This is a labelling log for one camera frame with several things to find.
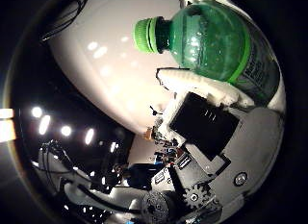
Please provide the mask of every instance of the ceiling light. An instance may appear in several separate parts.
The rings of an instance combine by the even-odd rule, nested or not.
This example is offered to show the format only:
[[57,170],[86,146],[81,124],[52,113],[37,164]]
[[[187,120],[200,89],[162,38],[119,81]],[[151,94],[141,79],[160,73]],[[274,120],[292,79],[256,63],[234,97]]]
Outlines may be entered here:
[[36,118],[40,118],[42,115],[42,109],[40,107],[33,107],[31,112],[32,116]]
[[0,119],[8,119],[13,117],[12,109],[0,109]]
[[110,147],[110,152],[113,153],[115,151],[115,148],[116,148],[116,143],[113,142],[111,147]]
[[71,128],[70,128],[69,126],[63,126],[63,127],[61,128],[61,133],[62,133],[64,136],[68,137],[68,136],[70,136],[70,134],[71,134]]
[[16,139],[16,133],[12,120],[0,121],[0,142]]
[[46,134],[49,123],[50,123],[50,115],[45,115],[39,123],[38,132],[40,135]]
[[92,141],[94,136],[94,130],[93,129],[88,129],[86,137],[85,137],[85,143],[86,145],[89,145],[90,142]]

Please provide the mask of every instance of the screw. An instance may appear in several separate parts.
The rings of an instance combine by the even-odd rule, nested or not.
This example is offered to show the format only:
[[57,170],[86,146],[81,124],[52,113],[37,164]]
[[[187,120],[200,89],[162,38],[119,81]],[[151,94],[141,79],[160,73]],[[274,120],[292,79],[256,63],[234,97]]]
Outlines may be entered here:
[[247,181],[247,174],[242,172],[239,173],[235,179],[234,179],[234,184],[236,187],[242,186],[245,182]]
[[192,200],[193,202],[195,202],[196,200],[198,200],[198,195],[196,195],[195,193],[193,193],[192,196],[191,196],[191,200]]

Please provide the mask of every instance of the plastic bottle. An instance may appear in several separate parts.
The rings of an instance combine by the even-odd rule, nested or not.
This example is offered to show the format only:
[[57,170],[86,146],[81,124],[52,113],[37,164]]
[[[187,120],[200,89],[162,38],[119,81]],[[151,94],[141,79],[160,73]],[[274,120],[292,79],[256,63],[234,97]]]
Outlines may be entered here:
[[143,52],[167,50],[181,67],[232,84],[256,105],[267,105],[277,91],[279,67],[262,32],[214,0],[189,5],[171,20],[141,20],[134,40]]

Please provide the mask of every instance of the black cable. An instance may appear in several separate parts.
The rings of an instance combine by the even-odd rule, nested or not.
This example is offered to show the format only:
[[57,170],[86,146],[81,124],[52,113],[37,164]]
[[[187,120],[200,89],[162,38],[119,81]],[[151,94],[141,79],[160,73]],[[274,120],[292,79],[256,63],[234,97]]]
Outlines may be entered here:
[[71,11],[71,12],[68,12],[66,13],[65,15],[61,16],[60,18],[58,18],[56,21],[59,21],[63,18],[65,18],[66,16],[70,16],[72,13],[76,12],[77,13],[72,17],[70,18],[69,20],[67,20],[66,22],[56,26],[55,28],[53,28],[50,32],[47,32],[46,34],[44,34],[41,38],[40,38],[40,41],[41,42],[45,42],[47,41],[48,39],[54,37],[55,35],[57,35],[58,33],[60,33],[61,31],[63,31],[64,29],[66,29],[69,25],[71,25],[74,20],[77,18],[77,16],[80,14],[80,12],[83,10],[83,8],[86,6],[88,0],[83,0],[83,1],[80,1],[80,0],[75,0],[75,2],[77,2],[78,4],[78,7],[77,9]]
[[52,170],[45,170],[43,168],[39,168],[39,166],[36,166],[34,165],[34,168],[39,170],[39,171],[42,171],[42,172],[48,172],[48,173],[52,173],[52,174],[67,174],[67,173],[71,173],[71,171],[52,171]]

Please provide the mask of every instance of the metal gear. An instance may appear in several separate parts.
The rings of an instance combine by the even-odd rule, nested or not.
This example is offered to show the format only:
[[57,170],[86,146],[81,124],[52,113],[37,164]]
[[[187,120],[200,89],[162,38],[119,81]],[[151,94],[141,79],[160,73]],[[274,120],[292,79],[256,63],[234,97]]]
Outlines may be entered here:
[[210,194],[205,186],[196,184],[190,188],[186,188],[183,197],[188,207],[191,209],[200,209],[209,201]]

